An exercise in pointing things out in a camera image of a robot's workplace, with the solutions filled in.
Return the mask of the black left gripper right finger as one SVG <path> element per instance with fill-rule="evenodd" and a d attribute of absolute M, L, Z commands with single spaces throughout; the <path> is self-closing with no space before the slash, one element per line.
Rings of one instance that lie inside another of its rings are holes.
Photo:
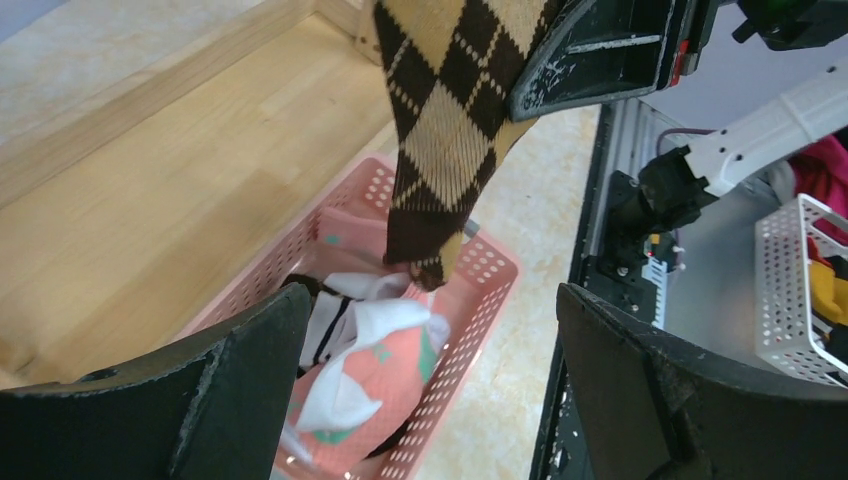
<path fill-rule="evenodd" d="M 634 319 L 576 284 L 559 337 L 598 479 L 843 479 L 847 392 Z"/>

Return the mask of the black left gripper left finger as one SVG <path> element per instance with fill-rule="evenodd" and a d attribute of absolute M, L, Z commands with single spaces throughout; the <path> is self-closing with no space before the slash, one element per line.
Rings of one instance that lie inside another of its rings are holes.
<path fill-rule="evenodd" d="M 267 479 L 311 297 L 231 318 L 73 383 L 1 394 L 5 479 Z"/>

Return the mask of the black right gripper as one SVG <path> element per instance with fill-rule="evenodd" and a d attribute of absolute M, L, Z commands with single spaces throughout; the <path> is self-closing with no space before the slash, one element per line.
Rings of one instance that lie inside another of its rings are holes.
<path fill-rule="evenodd" d="M 719 0 L 568 1 L 508 97 L 514 122 L 642 96 L 693 74 Z"/>

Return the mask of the pink plastic basket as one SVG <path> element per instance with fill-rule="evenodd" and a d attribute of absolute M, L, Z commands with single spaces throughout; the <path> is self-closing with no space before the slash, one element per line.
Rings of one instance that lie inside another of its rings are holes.
<path fill-rule="evenodd" d="M 395 171 L 355 160 L 183 329 L 190 335 L 280 289 L 321 280 L 308 319 L 271 475 L 410 479 L 519 277 L 483 233 L 463 240 L 456 271 L 432 293 L 382 262 Z"/>

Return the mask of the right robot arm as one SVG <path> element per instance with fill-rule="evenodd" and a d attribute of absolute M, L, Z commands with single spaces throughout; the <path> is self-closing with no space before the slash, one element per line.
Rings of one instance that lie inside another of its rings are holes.
<path fill-rule="evenodd" d="M 737 43 L 774 51 L 820 48 L 847 33 L 843 1 L 743 1 Z M 509 98 L 513 120 L 623 100 L 668 87 L 696 69 L 715 1 L 570 1 L 533 51 Z M 694 222 L 740 182 L 847 123 L 847 60 L 727 126 L 659 155 L 604 222 L 606 249 L 640 248 L 652 234 Z"/>

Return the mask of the wooden hanger rack stand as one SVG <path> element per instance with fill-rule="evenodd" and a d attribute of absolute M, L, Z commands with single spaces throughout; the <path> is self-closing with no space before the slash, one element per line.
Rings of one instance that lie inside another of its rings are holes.
<path fill-rule="evenodd" d="M 1 384 L 168 342 L 359 152 L 369 1 L 267 1 L 1 151 Z"/>

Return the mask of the white perforated storage basket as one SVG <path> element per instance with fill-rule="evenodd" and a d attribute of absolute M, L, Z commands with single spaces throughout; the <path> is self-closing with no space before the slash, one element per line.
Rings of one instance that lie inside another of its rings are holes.
<path fill-rule="evenodd" d="M 826 351 L 831 327 L 813 311 L 809 245 L 823 257 L 847 257 L 847 247 L 816 226 L 842 232 L 847 221 L 813 197 L 800 194 L 755 225 L 756 355 L 782 373 L 845 388 L 847 364 Z"/>

